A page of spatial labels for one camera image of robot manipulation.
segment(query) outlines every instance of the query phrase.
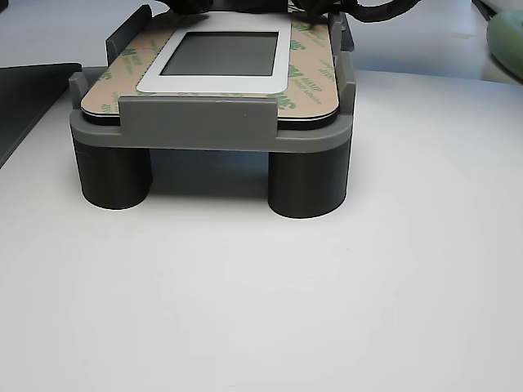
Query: gray plastic frame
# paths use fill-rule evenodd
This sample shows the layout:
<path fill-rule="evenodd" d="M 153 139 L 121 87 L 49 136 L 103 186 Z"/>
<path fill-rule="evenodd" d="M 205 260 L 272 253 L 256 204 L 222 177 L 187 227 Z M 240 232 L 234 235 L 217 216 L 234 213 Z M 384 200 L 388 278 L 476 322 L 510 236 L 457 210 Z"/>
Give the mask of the gray plastic frame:
<path fill-rule="evenodd" d="M 151 19 L 149 6 L 138 9 L 106 41 L 108 63 Z M 275 98 L 121 96 L 120 125 L 88 122 L 80 109 L 82 98 L 103 69 L 75 73 L 69 80 L 73 138 L 95 147 L 143 149 L 207 149 L 279 153 L 317 153 L 335 149 L 352 135 L 355 74 L 351 54 L 342 51 L 344 29 L 340 14 L 329 15 L 329 31 L 339 109 L 326 127 L 307 131 L 278 129 Z"/>

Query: black object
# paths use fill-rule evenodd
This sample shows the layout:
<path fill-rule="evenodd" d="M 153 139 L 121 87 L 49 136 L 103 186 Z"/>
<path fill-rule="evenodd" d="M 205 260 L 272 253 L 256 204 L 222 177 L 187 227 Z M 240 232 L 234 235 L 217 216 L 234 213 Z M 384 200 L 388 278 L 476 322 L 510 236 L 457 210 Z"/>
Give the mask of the black object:
<path fill-rule="evenodd" d="M 472 4 L 476 6 L 478 11 L 481 13 L 481 15 L 485 18 L 487 22 L 490 21 L 497 14 L 496 11 L 487 6 L 481 0 L 472 0 Z"/>
<path fill-rule="evenodd" d="M 75 139 L 82 192 L 92 204 L 123 210 L 144 201 L 153 181 L 148 149 L 92 147 Z"/>
<path fill-rule="evenodd" d="M 0 69 L 0 167 L 80 70 L 80 64 Z"/>
<path fill-rule="evenodd" d="M 277 12 L 286 11 L 287 0 L 159 0 L 178 14 L 199 14 L 207 11 Z M 312 17 L 328 12 L 346 12 L 355 19 L 365 22 L 383 22 L 409 11 L 420 0 L 391 0 L 373 7 L 362 6 L 358 0 L 293 0 Z"/>
<path fill-rule="evenodd" d="M 346 197 L 351 140 L 314 154 L 269 153 L 269 206 L 291 218 L 321 216 Z"/>

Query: black cable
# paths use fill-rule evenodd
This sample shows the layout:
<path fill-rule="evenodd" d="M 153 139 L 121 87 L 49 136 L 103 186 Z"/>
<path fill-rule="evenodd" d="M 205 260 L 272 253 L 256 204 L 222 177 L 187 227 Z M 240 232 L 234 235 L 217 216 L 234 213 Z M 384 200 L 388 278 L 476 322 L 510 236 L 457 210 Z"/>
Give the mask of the black cable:
<path fill-rule="evenodd" d="M 207 12 L 212 7 L 212 0 L 159 0 L 166 3 L 178 14 L 199 14 Z M 231 0 L 239 2 L 243 7 L 239 11 L 259 12 L 271 3 L 283 0 Z M 293 0 L 296 7 L 301 8 L 309 16 L 320 16 L 331 11 L 346 12 L 355 19 L 365 22 L 383 22 L 396 18 L 409 11 L 421 0 L 391 0 L 380 6 L 362 6 L 358 0 Z"/>
<path fill-rule="evenodd" d="M 366 7 L 360 5 L 357 0 L 343 0 L 341 11 L 346 12 L 361 22 L 383 22 L 404 14 L 420 1 L 392 0 L 380 6 Z"/>

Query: green object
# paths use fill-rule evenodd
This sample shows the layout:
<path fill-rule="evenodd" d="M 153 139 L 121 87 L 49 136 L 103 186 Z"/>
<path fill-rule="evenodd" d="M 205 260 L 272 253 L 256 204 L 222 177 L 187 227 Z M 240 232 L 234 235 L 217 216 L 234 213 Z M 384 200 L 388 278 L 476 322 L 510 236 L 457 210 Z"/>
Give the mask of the green object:
<path fill-rule="evenodd" d="M 494 57 L 523 79 L 523 10 L 500 12 L 492 18 L 487 41 Z"/>

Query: small lcd screen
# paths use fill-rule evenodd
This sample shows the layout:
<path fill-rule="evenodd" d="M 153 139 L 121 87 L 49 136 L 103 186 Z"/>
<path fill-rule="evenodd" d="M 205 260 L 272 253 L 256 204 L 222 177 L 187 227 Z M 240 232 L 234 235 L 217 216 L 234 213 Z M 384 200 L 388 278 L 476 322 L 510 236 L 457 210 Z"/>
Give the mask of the small lcd screen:
<path fill-rule="evenodd" d="M 188 33 L 162 75 L 271 76 L 278 33 Z"/>

